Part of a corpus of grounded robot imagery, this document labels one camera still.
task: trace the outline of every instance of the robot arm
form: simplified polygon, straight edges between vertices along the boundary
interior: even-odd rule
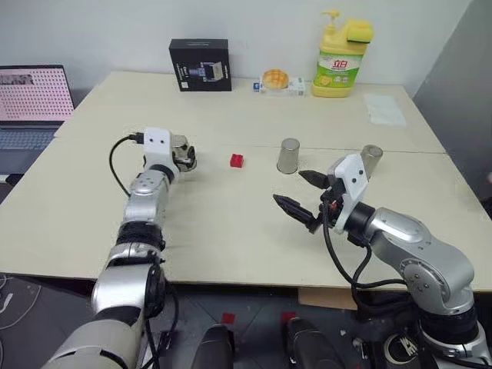
[[[361,202],[367,177],[359,154],[336,162],[327,175],[316,171],[299,174],[326,190],[317,218],[296,201],[274,195],[278,205],[314,233],[328,207],[328,225],[347,232],[348,240],[370,247],[404,279],[418,306],[424,340],[440,355],[492,364],[484,329],[477,323],[470,283],[474,269],[457,248],[436,239],[415,218]],[[441,367],[449,367],[440,362]]]
[[[171,184],[196,166],[185,136],[147,128],[145,167],[131,184],[116,245],[91,297],[94,319],[74,331],[43,367],[135,368],[145,320],[164,307],[161,225]]]

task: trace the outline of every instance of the red block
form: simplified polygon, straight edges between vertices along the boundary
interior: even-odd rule
[[[221,323],[222,324],[234,324],[236,320],[236,315],[231,313],[223,313]]]
[[[231,156],[231,167],[243,168],[243,155],[233,154]]]
[[[293,317],[295,317],[295,311],[284,311],[281,315],[281,322],[287,323]]]

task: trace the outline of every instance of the table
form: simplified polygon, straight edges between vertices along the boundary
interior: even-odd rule
[[[384,157],[364,202],[421,219],[471,259],[476,290],[492,289],[484,257],[492,223],[401,87],[359,85],[346,99],[272,99],[250,92],[250,84],[237,81],[233,93],[179,93],[174,76],[113,73],[0,206],[0,270],[96,278],[126,203],[108,169],[109,149],[136,128],[156,126],[187,135],[198,156],[197,169],[172,188],[167,208],[164,257],[171,281],[347,287],[321,233],[309,234],[271,197],[285,194],[317,209],[318,189],[275,168],[281,139],[292,135],[301,141],[300,169],[326,171],[367,143],[381,146]],[[393,95],[407,128],[369,123],[364,93]],[[125,184],[140,170],[141,153],[132,144],[116,152]],[[232,153],[244,155],[242,169],[229,167]],[[354,270],[363,251],[344,237],[333,239],[342,263]],[[362,280],[394,276],[374,258]]]

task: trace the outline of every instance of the laptop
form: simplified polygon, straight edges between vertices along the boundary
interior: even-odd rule
[[[0,66],[0,175],[24,174],[73,111],[62,65]]]

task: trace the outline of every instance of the dish soap bottle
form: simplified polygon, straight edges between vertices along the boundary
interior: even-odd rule
[[[334,21],[340,12],[330,10],[323,14],[330,15],[331,23],[324,29],[311,90],[316,96],[343,98],[351,92],[374,32],[371,23],[356,19],[347,20],[344,27],[337,31]]]

